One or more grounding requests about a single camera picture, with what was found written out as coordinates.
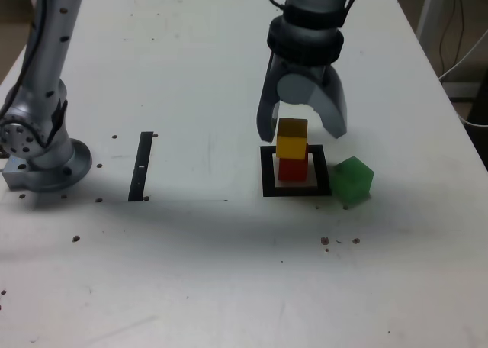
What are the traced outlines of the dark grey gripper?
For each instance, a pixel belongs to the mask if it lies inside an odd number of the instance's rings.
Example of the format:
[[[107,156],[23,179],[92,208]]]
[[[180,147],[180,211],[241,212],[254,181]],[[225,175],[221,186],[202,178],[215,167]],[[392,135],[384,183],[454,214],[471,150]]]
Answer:
[[[280,100],[311,107],[335,139],[347,133],[344,91],[333,66],[303,66],[271,54],[256,116],[258,134],[268,143],[275,136]]]

